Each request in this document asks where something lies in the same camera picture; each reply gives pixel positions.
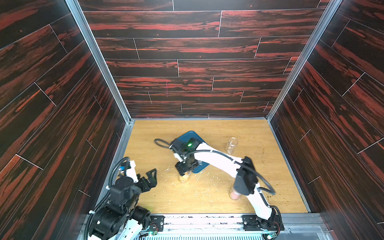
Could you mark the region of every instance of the wooden table surface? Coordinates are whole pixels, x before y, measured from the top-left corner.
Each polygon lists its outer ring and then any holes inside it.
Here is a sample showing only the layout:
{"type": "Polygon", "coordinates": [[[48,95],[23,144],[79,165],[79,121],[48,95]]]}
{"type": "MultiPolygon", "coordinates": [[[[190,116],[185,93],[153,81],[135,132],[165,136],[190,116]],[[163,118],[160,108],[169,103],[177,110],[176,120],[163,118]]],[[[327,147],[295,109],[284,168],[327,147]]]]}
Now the wooden table surface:
{"type": "Polygon", "coordinates": [[[276,195],[264,193],[270,205],[282,213],[307,212],[288,167],[266,120],[137,120],[124,156],[136,163],[142,176],[157,168],[157,186],[142,193],[139,204],[152,213],[254,213],[245,196],[229,198],[234,178],[211,165],[191,174],[186,183],[177,178],[177,160],[170,150],[153,143],[155,138],[171,142],[185,132],[195,131],[210,146],[224,151],[229,137],[239,143],[232,154],[248,156],[256,171],[275,188],[276,195]]]}

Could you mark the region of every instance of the blue plastic tray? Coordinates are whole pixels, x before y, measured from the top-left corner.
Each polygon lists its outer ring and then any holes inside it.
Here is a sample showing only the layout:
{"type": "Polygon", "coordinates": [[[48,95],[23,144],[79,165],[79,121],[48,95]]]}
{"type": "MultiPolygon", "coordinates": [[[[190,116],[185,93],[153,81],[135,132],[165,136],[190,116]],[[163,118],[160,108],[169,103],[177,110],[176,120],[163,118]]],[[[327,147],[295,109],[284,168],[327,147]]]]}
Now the blue plastic tray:
{"type": "MultiPolygon", "coordinates": [[[[191,138],[195,138],[195,139],[198,139],[202,142],[205,142],[199,135],[197,135],[197,133],[195,133],[195,131],[188,131],[188,132],[184,133],[183,135],[181,135],[180,137],[178,137],[178,139],[180,139],[183,142],[188,142],[189,139],[191,139],[191,138]]],[[[208,163],[202,162],[201,165],[195,167],[195,169],[192,171],[192,173],[199,173],[204,168],[206,168],[208,165],[209,165],[208,163]]]]}

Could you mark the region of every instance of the empty glass jar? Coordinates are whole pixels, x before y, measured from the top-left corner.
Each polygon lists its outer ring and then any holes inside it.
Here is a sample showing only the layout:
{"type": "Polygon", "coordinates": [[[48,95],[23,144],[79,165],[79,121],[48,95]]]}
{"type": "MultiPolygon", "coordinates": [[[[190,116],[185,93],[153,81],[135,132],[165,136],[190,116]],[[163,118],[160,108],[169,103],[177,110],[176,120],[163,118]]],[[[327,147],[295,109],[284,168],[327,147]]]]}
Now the empty glass jar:
{"type": "Polygon", "coordinates": [[[238,144],[238,140],[236,138],[234,137],[229,138],[227,142],[227,147],[225,148],[225,153],[232,154],[235,151],[237,144],[238,144]]]}

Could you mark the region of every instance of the aluminum frame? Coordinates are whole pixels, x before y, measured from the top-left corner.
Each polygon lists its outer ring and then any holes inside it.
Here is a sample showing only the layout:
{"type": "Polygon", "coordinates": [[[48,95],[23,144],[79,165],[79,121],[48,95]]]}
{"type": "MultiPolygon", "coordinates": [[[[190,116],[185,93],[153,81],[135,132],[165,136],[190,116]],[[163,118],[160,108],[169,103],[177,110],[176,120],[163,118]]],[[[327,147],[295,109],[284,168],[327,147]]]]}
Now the aluminum frame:
{"type": "Polygon", "coordinates": [[[127,124],[130,123],[132,118],[128,112],[127,107],[124,104],[118,87],[116,86],[111,72],[109,71],[107,63],[105,62],[104,57],[101,54],[100,48],[96,43],[96,39],[93,36],[91,28],[89,27],[89,24],[84,16],[79,2],[77,0],[65,0],[65,2],[68,5],[68,8],[70,9],[72,16],[77,26],[79,27],[80,32],[83,35],[84,40],[87,43],[93,57],[95,58],[96,64],[98,65],[101,74],[103,75],[105,82],[107,83],[109,90],[111,91],[112,96],[115,99],[125,122],[127,124]]]}
{"type": "MultiPolygon", "coordinates": [[[[242,215],[247,214],[151,214],[151,216],[164,216],[164,229],[158,232],[154,238],[157,237],[166,240],[168,237],[216,237],[220,239],[223,234],[232,237],[247,236],[261,236],[265,231],[245,231],[243,229],[242,215]]],[[[326,240],[325,237],[329,230],[327,229],[324,221],[319,213],[295,213],[295,214],[281,214],[285,230],[281,233],[317,233],[319,239],[326,240]]],[[[84,234],[84,227],[80,231],[79,240],[82,239],[84,234]]]]}
{"type": "Polygon", "coordinates": [[[264,117],[256,117],[256,118],[140,118],[138,120],[260,120],[265,119],[264,117]]]}
{"type": "Polygon", "coordinates": [[[271,128],[271,131],[272,131],[273,136],[275,137],[277,146],[279,146],[279,148],[280,148],[280,152],[281,152],[281,154],[283,155],[283,158],[284,158],[284,160],[285,160],[285,163],[287,164],[288,170],[289,170],[289,172],[291,173],[291,176],[292,176],[292,178],[293,178],[293,181],[294,181],[295,184],[296,184],[297,190],[299,191],[299,194],[300,194],[300,196],[301,196],[301,198],[302,198],[302,200],[303,200],[303,202],[304,202],[304,205],[305,205],[305,207],[307,208],[307,211],[308,211],[308,212],[311,212],[311,209],[310,209],[310,207],[309,207],[309,205],[308,205],[307,199],[305,198],[304,193],[303,193],[303,190],[301,189],[301,187],[300,187],[300,185],[299,185],[299,182],[297,181],[297,179],[296,179],[296,177],[295,177],[295,174],[294,174],[293,171],[292,171],[291,165],[289,164],[288,159],[287,159],[287,157],[286,157],[286,155],[285,155],[285,153],[284,153],[284,151],[283,151],[283,149],[282,149],[282,147],[281,147],[281,145],[280,145],[280,142],[279,142],[279,140],[277,139],[276,133],[275,133],[275,131],[273,130],[273,127],[272,127],[271,123],[268,122],[268,124],[269,124],[269,127],[271,128]]]}
{"type": "Polygon", "coordinates": [[[125,150],[127,148],[129,137],[131,136],[134,123],[135,123],[135,121],[131,120],[130,123],[125,124],[124,130],[122,131],[122,134],[121,134],[119,145],[116,149],[115,156],[113,157],[112,163],[109,167],[107,177],[105,178],[105,181],[103,184],[103,188],[100,191],[100,195],[99,195],[99,198],[97,200],[98,203],[105,196],[105,194],[107,194],[106,186],[108,185],[108,180],[109,180],[110,175],[112,174],[113,167],[115,166],[115,164],[118,161],[120,161],[120,159],[122,159],[124,157],[125,150]]]}
{"type": "Polygon", "coordinates": [[[303,51],[301,52],[299,59],[297,60],[295,66],[293,67],[291,73],[289,74],[287,80],[285,81],[284,86],[282,87],[279,95],[277,96],[275,103],[273,104],[271,110],[267,114],[266,119],[268,122],[272,120],[277,109],[279,108],[280,104],[283,102],[289,89],[292,87],[301,69],[306,63],[308,57],[311,55],[317,42],[319,41],[320,37],[324,33],[325,28],[328,26],[329,22],[333,18],[333,15],[336,13],[336,10],[338,9],[342,1],[343,0],[331,0],[328,6],[325,8],[324,13],[320,17],[315,29],[313,30],[310,38],[308,39],[307,44],[305,45],[303,51]]]}

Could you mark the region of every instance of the wood grain wall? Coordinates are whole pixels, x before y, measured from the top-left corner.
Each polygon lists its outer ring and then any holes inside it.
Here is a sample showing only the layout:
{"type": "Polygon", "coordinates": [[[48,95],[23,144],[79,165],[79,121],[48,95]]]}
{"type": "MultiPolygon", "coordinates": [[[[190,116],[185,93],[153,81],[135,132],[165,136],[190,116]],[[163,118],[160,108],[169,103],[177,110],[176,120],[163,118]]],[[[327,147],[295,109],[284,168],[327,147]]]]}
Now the wood grain wall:
{"type": "Polygon", "coordinates": [[[79,3],[133,118],[265,117],[327,5],[79,3]]]}
{"type": "Polygon", "coordinates": [[[77,239],[124,120],[64,0],[0,3],[0,239],[77,239]]]}
{"type": "Polygon", "coordinates": [[[339,239],[384,239],[384,5],[344,0],[272,126],[339,239]]]}

